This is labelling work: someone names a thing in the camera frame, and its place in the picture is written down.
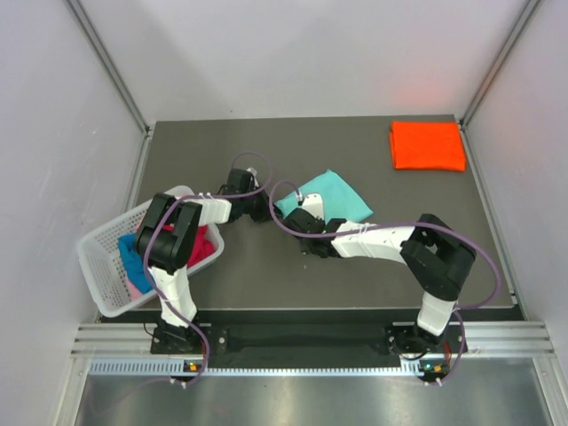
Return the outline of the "teal t-shirt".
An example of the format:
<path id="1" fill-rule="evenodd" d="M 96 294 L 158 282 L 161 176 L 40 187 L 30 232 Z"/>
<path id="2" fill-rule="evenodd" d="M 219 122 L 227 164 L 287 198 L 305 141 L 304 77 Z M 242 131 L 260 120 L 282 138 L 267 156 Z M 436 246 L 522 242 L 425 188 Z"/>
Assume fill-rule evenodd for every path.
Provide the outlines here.
<path id="1" fill-rule="evenodd" d="M 303 185 L 281 180 L 273 189 L 280 185 L 289 185 L 293 188 L 291 193 L 273 204 L 274 216 L 281 221 L 298 208 L 303 196 L 308 193 L 319 193 L 322 196 L 325 212 L 323 220 L 326 223 L 333 218 L 361 223 L 374 214 L 361 196 L 332 170 L 327 170 Z"/>

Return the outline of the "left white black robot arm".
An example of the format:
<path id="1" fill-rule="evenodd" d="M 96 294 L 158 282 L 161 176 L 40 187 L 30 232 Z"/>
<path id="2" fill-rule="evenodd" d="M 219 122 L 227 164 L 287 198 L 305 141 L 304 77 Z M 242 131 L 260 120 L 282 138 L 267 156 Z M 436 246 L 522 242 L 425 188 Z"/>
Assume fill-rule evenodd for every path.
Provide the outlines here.
<path id="1" fill-rule="evenodd" d="M 181 351 L 195 350 L 200 329 L 192 325 L 197 307 L 188 283 L 188 262 L 203 226 L 230 224 L 243 216 L 256 223 L 268 219 L 268 198 L 252 168 L 233 168 L 217 194 L 179 198 L 158 193 L 135 234 L 134 249 L 143 272 L 162 305 L 162 322 L 173 327 L 170 340 Z"/>

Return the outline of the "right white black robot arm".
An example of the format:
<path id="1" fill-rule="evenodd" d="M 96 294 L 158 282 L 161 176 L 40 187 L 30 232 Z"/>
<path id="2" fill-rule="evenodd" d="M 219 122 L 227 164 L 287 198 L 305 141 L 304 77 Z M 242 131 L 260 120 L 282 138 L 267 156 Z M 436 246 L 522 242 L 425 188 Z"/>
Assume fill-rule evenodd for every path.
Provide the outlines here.
<path id="1" fill-rule="evenodd" d="M 446 327 L 477 256 L 476 250 L 453 236 L 431 228 L 403 226 L 371 231 L 368 225 L 342 218 L 324 221 L 302 208 L 284 225 L 302 235 L 301 250 L 321 258 L 367 257 L 401 263 L 424 291 L 413 330 L 390 340 L 401 353 L 436 350 L 447 338 Z M 322 233 L 322 238 L 304 237 Z"/>

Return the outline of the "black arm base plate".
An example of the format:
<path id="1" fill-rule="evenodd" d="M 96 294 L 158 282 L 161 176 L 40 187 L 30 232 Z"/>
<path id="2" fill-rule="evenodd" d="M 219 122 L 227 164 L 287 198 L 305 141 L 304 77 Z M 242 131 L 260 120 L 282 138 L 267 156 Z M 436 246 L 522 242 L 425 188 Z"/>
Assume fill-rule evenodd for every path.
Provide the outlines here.
<path id="1" fill-rule="evenodd" d="M 208 338 L 213 358 L 279 348 L 379 356 L 458 351 L 464 342 L 458 325 L 429 335 L 416 324 L 417 314 L 416 309 L 205 310 L 193 323 Z"/>

